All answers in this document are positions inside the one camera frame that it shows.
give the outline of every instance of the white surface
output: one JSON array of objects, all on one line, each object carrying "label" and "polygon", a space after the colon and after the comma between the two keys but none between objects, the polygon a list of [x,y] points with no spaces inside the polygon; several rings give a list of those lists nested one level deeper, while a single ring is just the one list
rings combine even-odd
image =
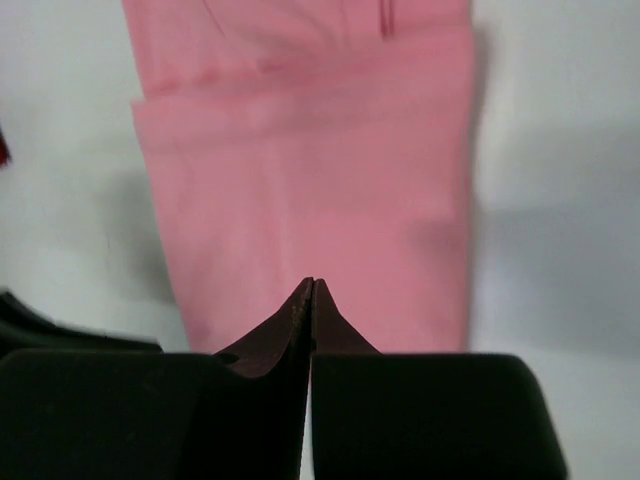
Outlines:
[{"label": "white surface", "polygon": [[[473,342],[538,374],[573,478],[640,456],[640,3],[476,0]],[[0,284],[186,348],[128,101],[118,0],[0,2]],[[311,478],[309,450],[303,478]]]}]

